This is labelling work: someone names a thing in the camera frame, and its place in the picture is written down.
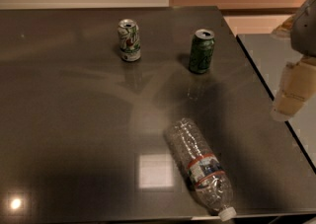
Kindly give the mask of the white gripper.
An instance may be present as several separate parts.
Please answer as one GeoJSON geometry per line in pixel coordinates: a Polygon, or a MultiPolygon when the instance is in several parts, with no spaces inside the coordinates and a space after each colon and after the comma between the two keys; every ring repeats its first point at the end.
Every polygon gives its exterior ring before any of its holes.
{"type": "Polygon", "coordinates": [[[290,37],[294,50],[311,56],[287,62],[282,71],[271,115],[276,121],[287,121],[316,93],[316,0],[305,0],[272,34],[290,37]]]}

